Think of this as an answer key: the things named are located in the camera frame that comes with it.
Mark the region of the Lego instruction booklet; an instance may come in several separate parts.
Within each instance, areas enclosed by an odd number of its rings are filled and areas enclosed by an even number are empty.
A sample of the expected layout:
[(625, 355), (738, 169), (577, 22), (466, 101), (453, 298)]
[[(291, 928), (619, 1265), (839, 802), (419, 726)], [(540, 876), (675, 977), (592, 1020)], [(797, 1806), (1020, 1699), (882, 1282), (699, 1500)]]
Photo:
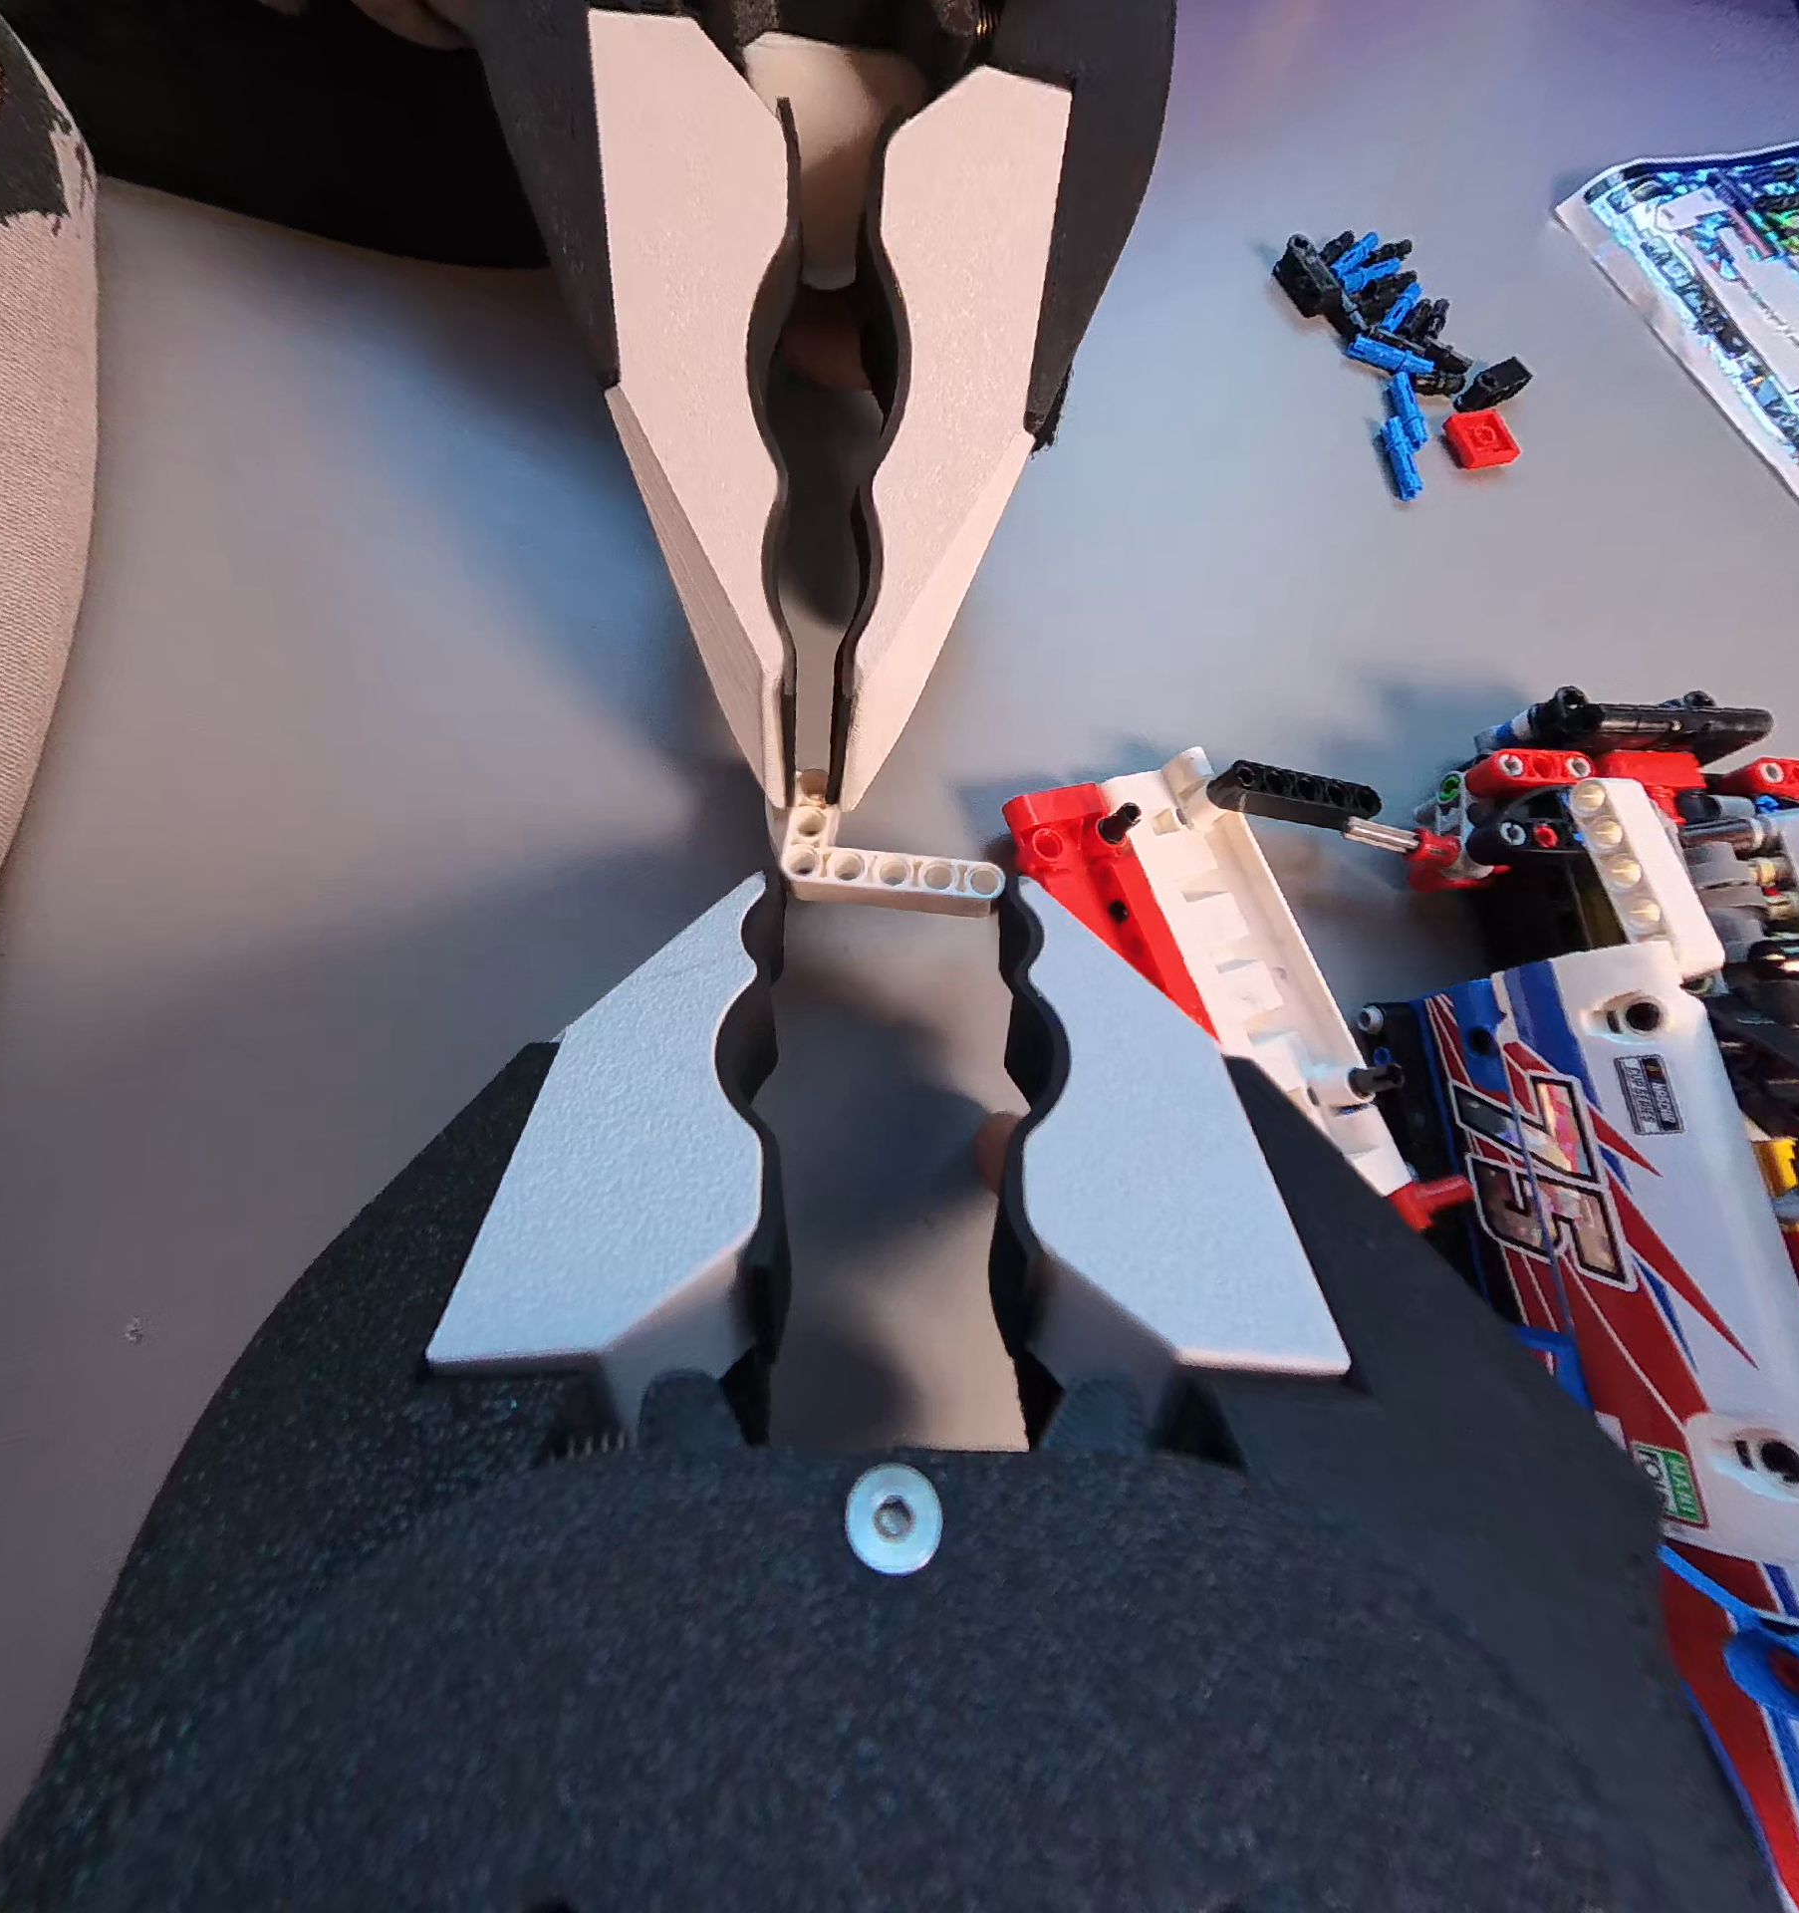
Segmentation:
[(1622, 165), (1556, 221), (1799, 500), (1799, 144)]

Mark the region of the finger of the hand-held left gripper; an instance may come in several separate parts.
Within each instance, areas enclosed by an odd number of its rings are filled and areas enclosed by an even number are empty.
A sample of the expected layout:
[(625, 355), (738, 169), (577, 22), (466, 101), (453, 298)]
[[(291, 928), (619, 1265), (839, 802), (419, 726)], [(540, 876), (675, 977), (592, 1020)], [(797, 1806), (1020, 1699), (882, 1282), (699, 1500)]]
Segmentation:
[(761, 411), (800, 279), (793, 117), (693, 19), (594, 10), (589, 37), (619, 328), (606, 404), (721, 713), (787, 800), (787, 474)]
[(870, 595), (842, 650), (842, 809), (911, 720), (1032, 456), (1070, 114), (1067, 90), (978, 67), (889, 135), (870, 181), (865, 237), (897, 382), (862, 493)]

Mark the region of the red white lego subassembly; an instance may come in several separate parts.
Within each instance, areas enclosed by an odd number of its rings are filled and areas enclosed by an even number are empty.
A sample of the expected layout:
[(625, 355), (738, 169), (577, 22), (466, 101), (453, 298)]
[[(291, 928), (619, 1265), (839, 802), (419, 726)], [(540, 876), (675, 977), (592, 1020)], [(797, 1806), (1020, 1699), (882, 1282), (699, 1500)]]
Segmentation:
[(1469, 1198), (1459, 1173), (1419, 1181), (1367, 1065), (1250, 829), (1294, 814), (1418, 849), (1369, 827), (1380, 796), (1238, 762), (1219, 774), (1187, 748), (1156, 774), (1020, 794), (1005, 805), (1017, 867), (1127, 958), (1235, 1062), (1257, 1065), (1418, 1231)]

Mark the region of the person's left hand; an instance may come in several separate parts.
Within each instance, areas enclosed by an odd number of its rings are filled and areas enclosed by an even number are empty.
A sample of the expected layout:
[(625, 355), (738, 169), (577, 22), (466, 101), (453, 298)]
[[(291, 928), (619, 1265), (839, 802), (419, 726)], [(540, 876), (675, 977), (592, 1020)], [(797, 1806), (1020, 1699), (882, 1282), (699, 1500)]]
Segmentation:
[(778, 333), (775, 361), (813, 386), (870, 392), (865, 328), (850, 292), (803, 283)]

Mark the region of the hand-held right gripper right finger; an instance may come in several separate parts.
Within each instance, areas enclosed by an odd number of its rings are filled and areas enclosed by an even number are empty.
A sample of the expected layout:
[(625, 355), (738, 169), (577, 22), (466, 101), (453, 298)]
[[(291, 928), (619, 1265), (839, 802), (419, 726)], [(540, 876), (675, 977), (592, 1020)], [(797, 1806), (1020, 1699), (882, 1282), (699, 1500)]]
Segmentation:
[(1174, 1414), (1183, 1377), (1342, 1378), (1349, 1350), (1222, 1045), (1039, 882), (1000, 901), (997, 1325), (1032, 1433), (1078, 1386)]

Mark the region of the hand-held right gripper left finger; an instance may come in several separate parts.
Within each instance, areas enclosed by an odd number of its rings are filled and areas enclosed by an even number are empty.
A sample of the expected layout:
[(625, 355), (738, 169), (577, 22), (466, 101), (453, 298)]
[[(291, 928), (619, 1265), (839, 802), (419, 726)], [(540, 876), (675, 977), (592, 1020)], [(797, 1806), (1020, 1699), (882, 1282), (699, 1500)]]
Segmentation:
[(767, 1396), (782, 1342), (782, 882), (747, 876), (558, 1037), (433, 1329), (439, 1374), (583, 1369), (622, 1421), (671, 1374)]

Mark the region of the cluster of blue black pegs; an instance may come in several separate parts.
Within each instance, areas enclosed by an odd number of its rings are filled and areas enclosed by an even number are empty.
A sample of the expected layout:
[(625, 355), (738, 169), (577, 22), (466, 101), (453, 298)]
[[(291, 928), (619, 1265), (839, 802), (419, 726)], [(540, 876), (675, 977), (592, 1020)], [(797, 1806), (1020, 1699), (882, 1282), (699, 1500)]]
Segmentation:
[(1409, 237), (1385, 242), (1379, 233), (1339, 233), (1324, 245), (1299, 233), (1271, 269), (1302, 319), (1324, 321), (1349, 362), (1380, 376), (1374, 453), (1401, 503), (1423, 497), (1423, 453), (1443, 444), (1452, 411), (1495, 408), (1507, 416), (1532, 384), (1523, 361), (1475, 362), (1447, 340), (1450, 304), (1423, 294), (1410, 254)]

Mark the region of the white L-shaped lego beam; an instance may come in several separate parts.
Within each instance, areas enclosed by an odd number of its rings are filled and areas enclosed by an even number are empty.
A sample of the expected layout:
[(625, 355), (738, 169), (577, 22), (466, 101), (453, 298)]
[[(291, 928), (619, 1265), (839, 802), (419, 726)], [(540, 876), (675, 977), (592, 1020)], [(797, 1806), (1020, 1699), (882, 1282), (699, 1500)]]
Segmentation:
[(791, 809), (769, 809), (778, 872), (793, 897), (954, 919), (987, 919), (1005, 897), (1008, 873), (993, 863), (842, 843), (845, 811), (827, 800), (827, 788), (827, 774), (797, 774)]

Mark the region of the blue white lego race car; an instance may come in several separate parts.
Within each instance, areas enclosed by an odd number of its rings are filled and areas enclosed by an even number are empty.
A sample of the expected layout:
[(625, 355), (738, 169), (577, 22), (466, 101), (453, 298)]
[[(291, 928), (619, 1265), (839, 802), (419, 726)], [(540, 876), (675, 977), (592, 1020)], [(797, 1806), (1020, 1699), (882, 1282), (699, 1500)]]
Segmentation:
[(1563, 686), (1418, 811), (1484, 977), (1360, 1014), (1435, 1244), (1652, 1484), (1680, 1681), (1799, 1910), (1799, 762)]

